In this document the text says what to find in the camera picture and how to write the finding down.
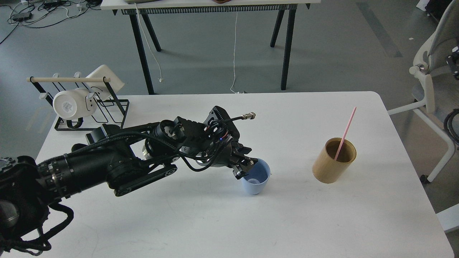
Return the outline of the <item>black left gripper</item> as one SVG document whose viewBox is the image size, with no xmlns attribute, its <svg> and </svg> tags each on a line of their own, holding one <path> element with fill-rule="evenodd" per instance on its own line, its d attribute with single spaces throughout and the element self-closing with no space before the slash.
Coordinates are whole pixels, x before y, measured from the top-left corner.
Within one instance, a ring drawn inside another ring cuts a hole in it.
<svg viewBox="0 0 459 258">
<path fill-rule="evenodd" d="M 200 129 L 204 132 L 206 140 L 196 147 L 190 145 L 183 146 L 180 150 L 188 157 L 206 157 L 206 159 L 197 160 L 197 163 L 202 167 L 210 164 L 213 158 L 212 166 L 222 167 L 227 166 L 233 169 L 234 177 L 239 180 L 249 174 L 250 170 L 259 161 L 257 158 L 247 157 L 244 155 L 251 152 L 251 148 L 245 147 L 239 140 L 234 140 L 232 137 L 220 139 L 214 136 L 210 131 L 206 131 L 206 124 Z"/>
</svg>

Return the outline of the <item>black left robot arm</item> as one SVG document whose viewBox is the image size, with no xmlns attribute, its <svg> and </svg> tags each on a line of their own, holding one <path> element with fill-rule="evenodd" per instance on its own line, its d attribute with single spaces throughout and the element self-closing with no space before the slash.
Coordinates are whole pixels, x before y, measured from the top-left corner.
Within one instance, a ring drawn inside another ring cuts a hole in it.
<svg viewBox="0 0 459 258">
<path fill-rule="evenodd" d="M 245 177 L 259 160 L 247 156 L 251 148 L 239 142 L 234 122 L 255 116 L 231 118 L 214 106 L 202 123 L 178 116 L 129 128 L 103 124 L 86 135 L 87 145 L 39 164 L 30 156 L 2 158 L 1 251 L 49 251 L 49 239 L 74 218 L 63 198 L 104 182 L 115 196 L 126 195 L 175 173 L 179 159 L 195 172 L 228 167 Z"/>
</svg>

